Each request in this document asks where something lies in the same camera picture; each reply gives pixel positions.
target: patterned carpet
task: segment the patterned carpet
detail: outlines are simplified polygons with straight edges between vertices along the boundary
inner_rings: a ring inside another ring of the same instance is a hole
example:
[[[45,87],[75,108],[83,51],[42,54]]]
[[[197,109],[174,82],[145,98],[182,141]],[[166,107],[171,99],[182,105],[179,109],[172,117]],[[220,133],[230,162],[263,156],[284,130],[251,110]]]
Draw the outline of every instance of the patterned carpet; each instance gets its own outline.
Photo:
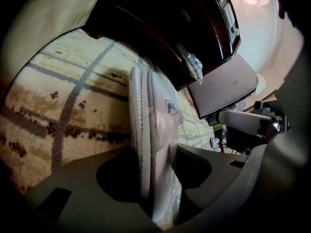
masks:
[[[22,69],[0,112],[0,157],[21,193],[70,161],[130,145],[127,86],[135,65],[158,70],[129,47],[77,29]],[[213,128],[199,120],[188,89],[175,93],[184,115],[178,142],[210,149]]]

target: plastic bag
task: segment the plastic bag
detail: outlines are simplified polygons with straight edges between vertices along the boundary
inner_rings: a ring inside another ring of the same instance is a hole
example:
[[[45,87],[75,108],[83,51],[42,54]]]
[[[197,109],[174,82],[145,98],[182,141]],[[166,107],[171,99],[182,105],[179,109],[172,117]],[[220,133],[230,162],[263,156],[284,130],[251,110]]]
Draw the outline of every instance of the plastic bag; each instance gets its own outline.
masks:
[[[181,44],[177,44],[177,49],[179,50],[181,56],[184,58],[186,65],[195,80],[202,84],[203,82],[203,73],[202,73],[202,63],[201,61],[193,54],[189,53],[185,47]]]
[[[177,222],[181,184],[173,170],[183,122],[175,94],[151,69],[134,67],[129,84],[132,144],[139,160],[142,207],[168,229]]]

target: dark opening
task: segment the dark opening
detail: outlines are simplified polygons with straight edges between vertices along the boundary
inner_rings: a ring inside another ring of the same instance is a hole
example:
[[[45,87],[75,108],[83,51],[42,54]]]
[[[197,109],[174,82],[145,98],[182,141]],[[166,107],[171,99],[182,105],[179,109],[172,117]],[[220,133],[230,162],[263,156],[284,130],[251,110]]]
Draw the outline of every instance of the dark opening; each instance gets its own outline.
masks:
[[[131,151],[102,164],[96,178],[102,190],[114,200],[132,203],[140,201],[139,165]]]
[[[71,191],[63,188],[56,188],[42,204],[40,204],[38,211],[49,219],[57,221],[70,195]]]
[[[241,162],[241,161],[232,161],[232,162],[229,162],[228,164],[232,165],[232,166],[239,167],[239,168],[243,168],[245,163]]]
[[[199,187],[208,178],[211,171],[211,164],[206,159],[177,149],[175,173],[182,185],[178,224],[190,220],[202,211],[188,199],[185,190]]]

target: wooden furniture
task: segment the wooden furniture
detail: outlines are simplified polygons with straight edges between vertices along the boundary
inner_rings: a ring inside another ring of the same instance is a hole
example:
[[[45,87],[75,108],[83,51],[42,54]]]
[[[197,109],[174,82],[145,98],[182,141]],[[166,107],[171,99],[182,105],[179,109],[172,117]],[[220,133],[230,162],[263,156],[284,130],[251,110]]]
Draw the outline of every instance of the wooden furniture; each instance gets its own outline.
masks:
[[[189,85],[189,91],[200,119],[208,118],[215,125],[216,113],[228,108],[255,92],[256,72],[237,53],[234,58],[203,77],[203,83]]]
[[[180,43],[203,64],[203,75],[230,60],[241,42],[224,14],[230,0],[99,0],[85,30],[136,48],[166,72],[177,90],[194,81]],[[233,10],[234,28],[239,26]]]

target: dark wood cabinet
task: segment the dark wood cabinet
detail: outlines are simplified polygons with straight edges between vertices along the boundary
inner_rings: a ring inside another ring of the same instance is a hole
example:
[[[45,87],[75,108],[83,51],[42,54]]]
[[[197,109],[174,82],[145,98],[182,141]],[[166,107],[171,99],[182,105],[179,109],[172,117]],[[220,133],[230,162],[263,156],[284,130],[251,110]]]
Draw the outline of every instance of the dark wood cabinet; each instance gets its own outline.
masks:
[[[230,0],[99,0],[86,30],[91,36],[110,36],[136,48],[180,90],[194,79],[177,43],[202,62],[204,75],[236,52],[241,40],[228,27],[223,12],[228,3],[233,10]]]

